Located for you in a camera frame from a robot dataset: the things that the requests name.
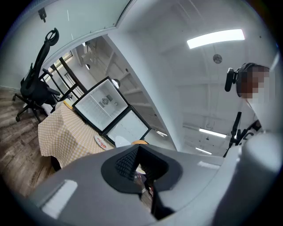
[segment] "wooden floor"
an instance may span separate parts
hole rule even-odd
[[[24,102],[12,101],[14,93],[19,90],[0,87],[0,174],[11,190],[28,196],[55,171],[50,157],[40,154],[38,121],[33,113],[24,112],[16,122]]]

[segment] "refrigerator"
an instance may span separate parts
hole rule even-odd
[[[115,145],[116,136],[130,143],[144,139],[151,127],[106,77],[80,97],[73,108],[100,136]]]

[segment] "table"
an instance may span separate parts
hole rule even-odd
[[[41,155],[54,156],[61,168],[88,154],[105,151],[96,143],[94,135],[98,133],[63,102],[57,103],[56,110],[38,125]],[[114,148],[103,140],[108,150]]]

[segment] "ceiling light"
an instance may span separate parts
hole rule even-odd
[[[223,30],[210,34],[205,34],[187,41],[190,49],[221,41],[244,40],[244,34],[241,29]]]
[[[219,136],[219,137],[222,137],[222,138],[226,138],[227,137],[226,134],[219,133],[219,132],[214,132],[214,131],[207,130],[207,129],[199,128],[199,131],[200,132],[204,132],[204,133],[208,133],[208,134],[211,134],[211,135],[214,135],[214,136]]]
[[[117,89],[120,87],[121,83],[118,79],[112,79],[113,84],[117,87]]]
[[[157,132],[160,136],[168,136],[167,134],[162,133],[162,132],[160,132],[160,131],[158,131],[158,130],[156,130],[155,132]]]
[[[200,148],[198,148],[198,147],[196,147],[196,150],[199,150],[199,151],[204,152],[204,153],[207,153],[207,154],[212,154],[212,153],[210,153],[210,152],[208,152],[208,151],[205,151],[205,150],[203,150],[203,149],[200,149]]]

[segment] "black office chair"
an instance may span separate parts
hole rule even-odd
[[[46,104],[50,104],[50,105],[55,105],[56,101],[54,99],[54,97],[52,95],[57,95],[59,96],[60,93],[50,89],[49,86],[41,81],[41,79],[46,75],[52,75],[51,73],[49,73],[49,71],[47,71],[46,69],[43,69],[44,73],[39,77],[39,73],[40,73],[40,69],[41,66],[43,64],[43,61],[45,60],[49,50],[50,50],[50,46],[53,46],[57,43],[59,39],[59,32],[56,28],[54,28],[54,30],[51,30],[45,37],[45,41],[44,44],[42,46],[42,48],[39,51],[39,54],[36,58],[34,67],[32,67],[32,63],[31,63],[31,68],[28,72],[28,75],[26,77],[26,79],[23,79],[21,81],[21,89],[20,92],[22,94],[22,97],[18,94],[15,94],[13,96],[13,101],[15,100],[15,98],[19,98],[22,101],[24,101],[25,103],[27,103],[27,106],[25,106],[21,111],[19,111],[19,113],[16,116],[16,121],[20,121],[19,116],[25,112],[26,110],[28,110],[29,108],[32,109],[34,115],[36,116],[37,120],[39,122],[41,122],[41,120],[39,119],[36,110],[41,110],[46,116],[46,112],[44,111],[44,109],[41,107],[42,104],[46,103]]]

